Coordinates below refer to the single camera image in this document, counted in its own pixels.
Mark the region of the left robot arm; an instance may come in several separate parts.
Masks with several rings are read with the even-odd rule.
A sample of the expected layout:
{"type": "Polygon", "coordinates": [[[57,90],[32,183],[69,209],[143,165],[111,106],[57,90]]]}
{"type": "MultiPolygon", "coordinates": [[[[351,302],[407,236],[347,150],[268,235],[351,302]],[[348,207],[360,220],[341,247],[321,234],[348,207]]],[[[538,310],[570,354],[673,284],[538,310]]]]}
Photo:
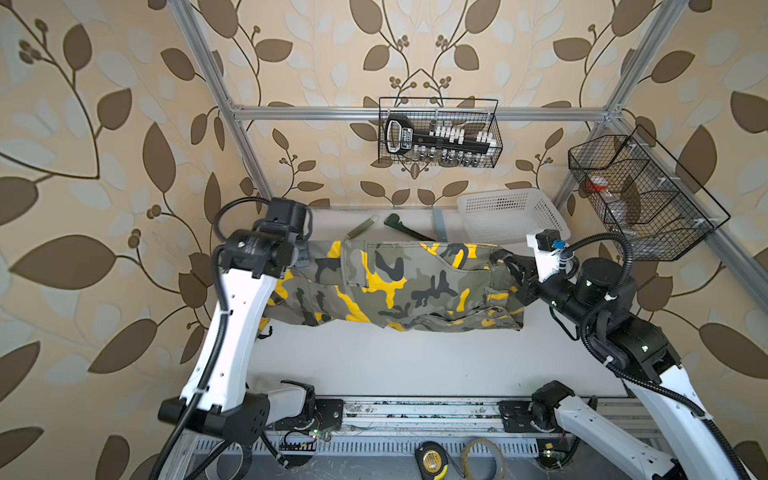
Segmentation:
{"type": "Polygon", "coordinates": [[[267,303],[278,281],[307,250],[312,212],[305,204],[272,198],[265,203],[265,217],[251,229],[223,236],[221,217],[246,201],[233,200],[214,216],[213,232],[221,240],[211,254],[217,306],[189,380],[178,397],[160,406],[159,420],[174,429],[152,467],[152,479],[161,476],[185,430],[218,438],[223,448],[239,445],[247,469],[266,427],[304,410],[307,388],[288,383],[272,394],[253,394],[246,389],[246,376],[267,303]]]}

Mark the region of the white plastic basket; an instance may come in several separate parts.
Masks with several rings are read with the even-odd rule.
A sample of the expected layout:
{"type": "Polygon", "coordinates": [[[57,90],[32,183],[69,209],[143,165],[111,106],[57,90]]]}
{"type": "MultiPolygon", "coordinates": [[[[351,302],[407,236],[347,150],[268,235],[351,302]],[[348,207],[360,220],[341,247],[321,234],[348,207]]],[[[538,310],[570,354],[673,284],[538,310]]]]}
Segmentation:
{"type": "Polygon", "coordinates": [[[457,200],[462,225],[472,242],[506,245],[522,243],[542,229],[571,236],[566,221],[539,189],[524,188],[462,195],[457,200]]]}

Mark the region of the camouflage trousers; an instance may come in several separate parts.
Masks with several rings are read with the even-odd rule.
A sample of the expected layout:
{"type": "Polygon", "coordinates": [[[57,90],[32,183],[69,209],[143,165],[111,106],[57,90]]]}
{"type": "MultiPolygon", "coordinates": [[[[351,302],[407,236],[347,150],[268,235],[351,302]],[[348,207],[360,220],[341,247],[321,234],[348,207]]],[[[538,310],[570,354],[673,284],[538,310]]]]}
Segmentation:
{"type": "Polygon", "coordinates": [[[490,255],[496,245],[312,241],[311,264],[279,280],[263,319],[318,327],[331,321],[461,333],[524,325],[518,282],[490,255]]]}

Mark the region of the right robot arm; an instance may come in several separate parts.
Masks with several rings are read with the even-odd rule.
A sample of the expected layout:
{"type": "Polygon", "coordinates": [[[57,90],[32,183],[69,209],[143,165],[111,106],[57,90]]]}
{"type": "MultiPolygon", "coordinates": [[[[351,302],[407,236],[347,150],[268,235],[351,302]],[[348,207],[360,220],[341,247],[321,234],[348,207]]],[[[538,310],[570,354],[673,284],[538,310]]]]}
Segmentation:
{"type": "Polygon", "coordinates": [[[599,233],[573,244],[558,231],[530,233],[530,257],[492,255],[519,284],[523,305],[545,302],[574,324],[571,338],[642,403],[672,451],[638,440],[572,389],[551,381],[533,397],[536,417],[574,435],[632,479],[751,479],[753,473],[703,406],[663,331],[631,311],[634,251],[623,235],[599,233]]]}

